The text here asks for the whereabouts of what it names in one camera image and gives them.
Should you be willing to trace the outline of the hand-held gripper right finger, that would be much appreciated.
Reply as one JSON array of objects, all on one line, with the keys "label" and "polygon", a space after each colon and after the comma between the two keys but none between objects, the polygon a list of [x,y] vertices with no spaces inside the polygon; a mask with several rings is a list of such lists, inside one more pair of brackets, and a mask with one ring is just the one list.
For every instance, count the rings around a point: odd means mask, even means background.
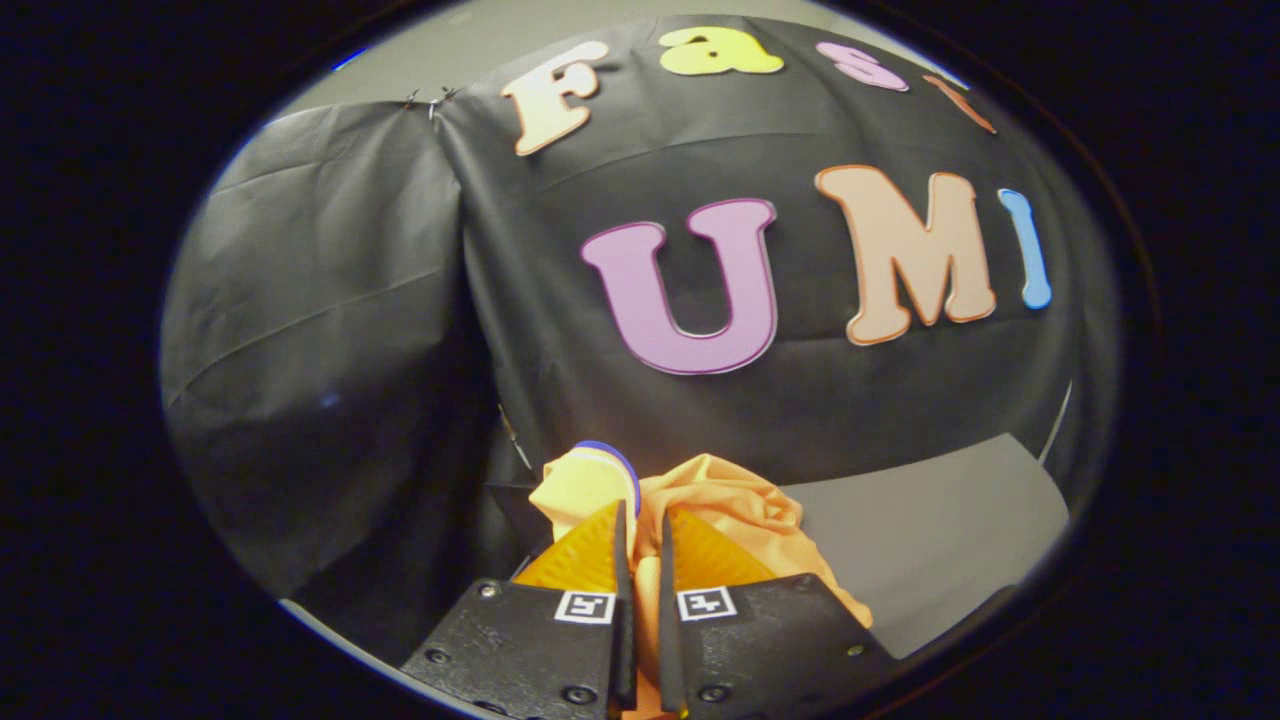
[{"label": "hand-held gripper right finger", "polygon": [[815,574],[780,575],[690,511],[666,514],[660,702],[682,719],[822,719],[897,660]]}]

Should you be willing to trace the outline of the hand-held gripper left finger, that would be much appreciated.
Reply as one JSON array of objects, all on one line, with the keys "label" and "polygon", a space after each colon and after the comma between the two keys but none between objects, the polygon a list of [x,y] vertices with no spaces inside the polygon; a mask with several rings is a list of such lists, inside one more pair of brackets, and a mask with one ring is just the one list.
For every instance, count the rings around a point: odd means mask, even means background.
[{"label": "hand-held gripper left finger", "polygon": [[636,705],[628,507],[608,502],[508,580],[483,578],[402,666],[479,717],[617,719]]}]

